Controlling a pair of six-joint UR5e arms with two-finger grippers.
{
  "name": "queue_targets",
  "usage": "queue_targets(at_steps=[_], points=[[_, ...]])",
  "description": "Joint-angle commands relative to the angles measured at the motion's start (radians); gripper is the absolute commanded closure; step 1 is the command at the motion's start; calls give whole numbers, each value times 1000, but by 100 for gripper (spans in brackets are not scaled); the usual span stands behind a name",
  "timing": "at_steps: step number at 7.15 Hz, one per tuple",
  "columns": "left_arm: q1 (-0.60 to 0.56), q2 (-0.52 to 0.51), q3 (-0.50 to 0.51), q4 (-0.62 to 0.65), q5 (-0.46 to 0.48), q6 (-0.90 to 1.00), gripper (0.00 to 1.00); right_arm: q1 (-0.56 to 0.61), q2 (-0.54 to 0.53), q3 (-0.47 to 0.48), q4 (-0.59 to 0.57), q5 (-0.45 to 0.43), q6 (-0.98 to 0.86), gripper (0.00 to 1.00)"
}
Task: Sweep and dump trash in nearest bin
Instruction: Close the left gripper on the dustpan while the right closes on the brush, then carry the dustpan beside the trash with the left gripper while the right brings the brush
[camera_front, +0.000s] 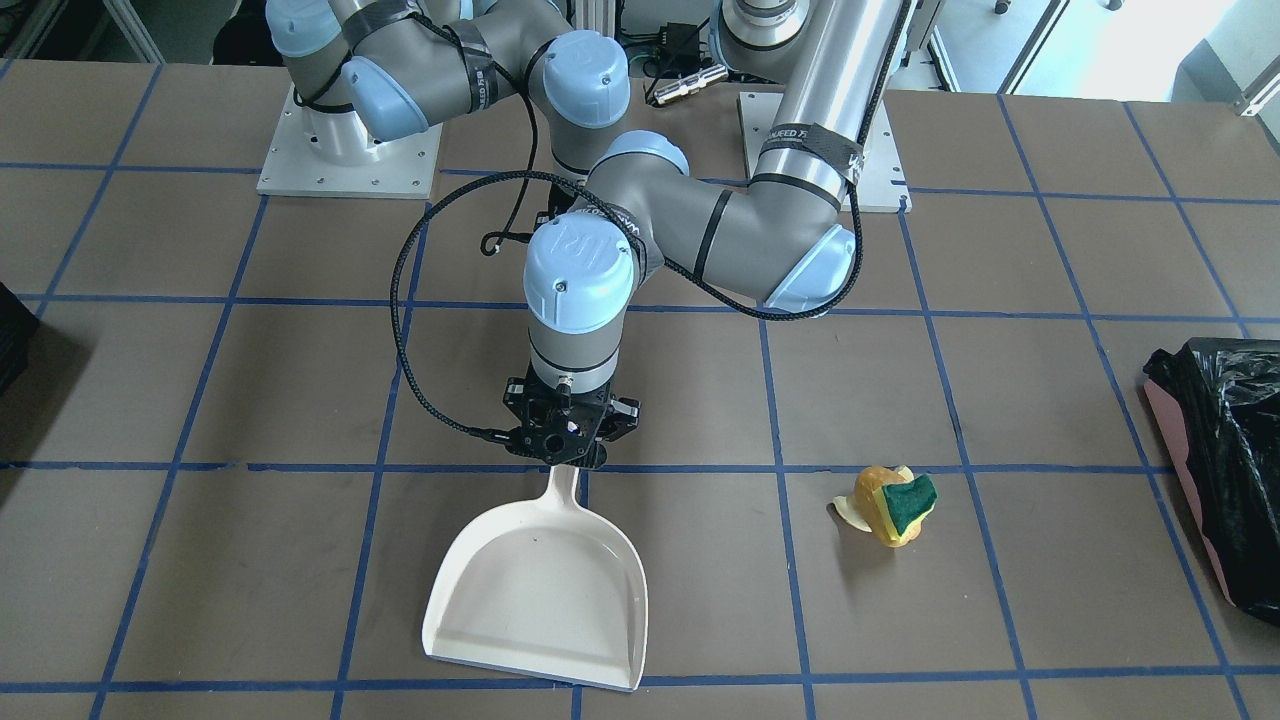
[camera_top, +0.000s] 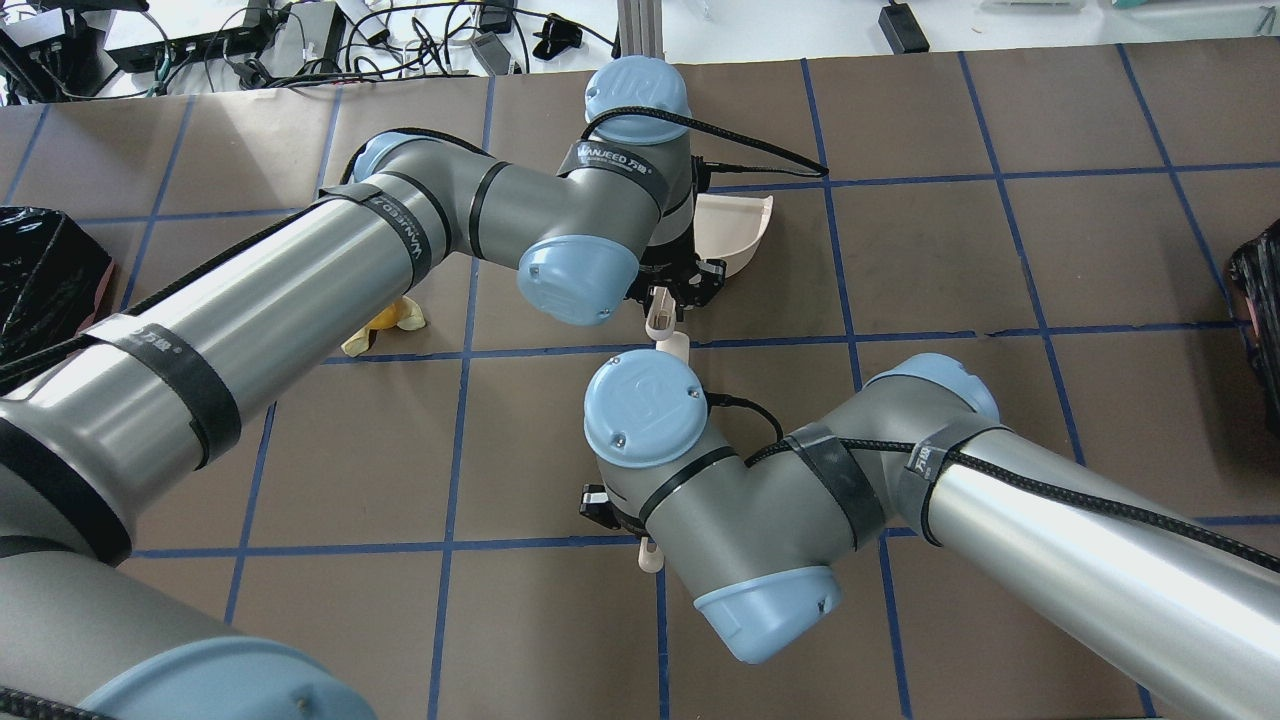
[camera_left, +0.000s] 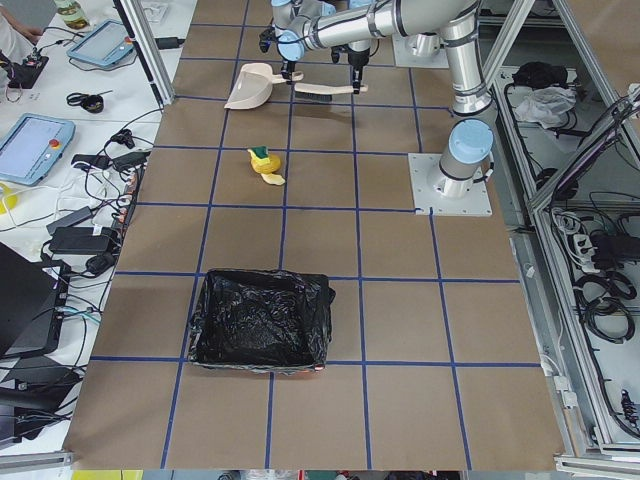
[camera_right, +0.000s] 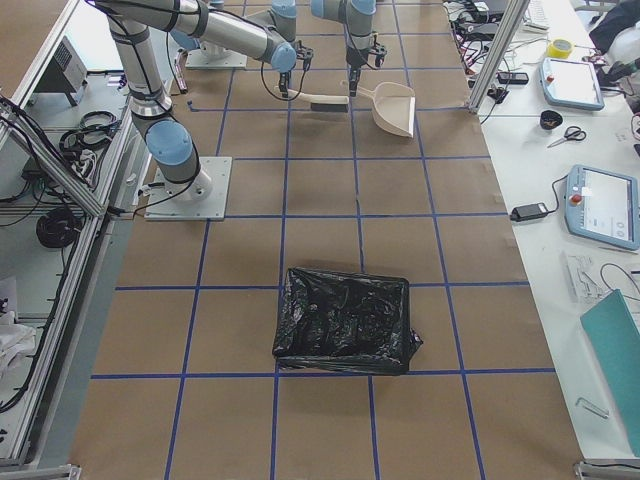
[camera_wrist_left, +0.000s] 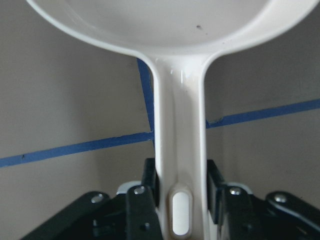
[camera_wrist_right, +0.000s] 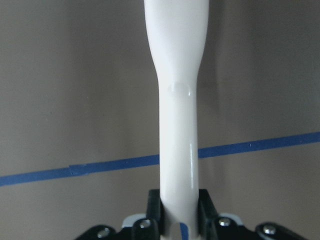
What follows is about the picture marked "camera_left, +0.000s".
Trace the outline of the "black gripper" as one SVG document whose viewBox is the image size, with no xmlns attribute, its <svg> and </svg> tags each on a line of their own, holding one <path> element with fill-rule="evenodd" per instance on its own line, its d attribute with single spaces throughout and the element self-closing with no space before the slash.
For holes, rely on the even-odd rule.
<svg viewBox="0 0 640 480">
<path fill-rule="evenodd" d="M 360 81 L 363 79 L 363 71 L 364 71 L 364 66 L 363 65 L 352 65 L 351 66 L 351 79 L 352 81 L 352 88 L 353 88 L 353 94 L 359 94 L 360 93 Z"/>
<path fill-rule="evenodd" d="M 285 83 L 286 84 L 286 75 L 288 75 L 287 78 L 287 84 L 288 85 L 293 85 L 293 76 L 292 74 L 295 72 L 295 62 L 294 61 L 289 61 L 289 60 L 283 60 L 282 61 L 282 65 L 281 65 L 281 83 Z"/>
</svg>

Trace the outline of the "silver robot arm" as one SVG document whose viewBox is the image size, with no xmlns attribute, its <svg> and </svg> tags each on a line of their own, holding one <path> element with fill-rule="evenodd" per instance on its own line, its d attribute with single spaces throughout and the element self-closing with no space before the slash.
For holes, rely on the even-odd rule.
<svg viewBox="0 0 640 480">
<path fill-rule="evenodd" d="M 377 8 L 376 4 L 377 4 L 377 1 L 348 1 L 347 10 L 358 9 L 366 6 L 368 8 L 367 14 L 371 14 L 369 16 L 373 18 L 374 12 L 376 11 L 376 8 Z M 349 20 L 347 19 L 332 20 L 330 23 L 327 23 L 326 25 L 322 25 L 322 28 L 318 27 L 318 31 L 320 32 L 323 29 L 327 29 L 327 28 L 331 29 L 333 27 L 338 28 L 338 25 L 348 21 Z M 369 58 L 372 55 L 375 55 L 375 53 L 377 52 L 377 48 L 379 47 L 379 40 L 377 40 L 378 46 L 376 47 L 376 50 L 374 51 L 374 53 L 373 54 L 371 53 L 371 44 L 372 44 L 371 38 L 342 43 L 342 44 L 336 44 L 334 46 L 331 46 L 332 63 L 338 64 L 340 61 L 341 54 L 346 54 L 348 63 L 351 67 L 351 86 L 353 89 L 353 94 L 356 94 L 356 95 L 360 94 L 361 91 L 364 91 L 363 90 L 364 67 L 368 65 Z"/>
<path fill-rule="evenodd" d="M 324 88 L 295 83 L 296 92 L 307 97 L 364 92 L 363 70 L 375 39 L 438 37 L 450 72 L 453 111 L 460 120 L 429 171 L 428 182 L 433 191 L 451 199 L 465 196 L 479 182 L 476 174 L 490 154 L 493 135 L 477 118 L 492 104 L 480 62 L 478 2 L 351 1 L 346 9 L 337 10 L 327 1 L 274 1 L 271 8 L 271 25 L 260 47 L 268 50 L 276 45 L 286 81 L 292 81 L 296 63 L 310 51 L 329 49 L 334 62 L 341 54 L 348 58 L 349 85 Z"/>
</svg>

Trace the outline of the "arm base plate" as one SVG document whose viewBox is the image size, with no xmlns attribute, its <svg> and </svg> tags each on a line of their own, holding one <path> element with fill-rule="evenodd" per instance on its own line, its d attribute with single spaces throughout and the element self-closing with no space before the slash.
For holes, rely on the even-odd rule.
<svg viewBox="0 0 640 480">
<path fill-rule="evenodd" d="M 440 154 L 410 153 L 408 165 L 416 215 L 490 217 L 493 213 L 482 167 L 458 181 L 440 170 Z"/>
<path fill-rule="evenodd" d="M 395 65 L 405 68 L 447 69 L 448 61 L 438 34 L 392 37 Z"/>
</svg>

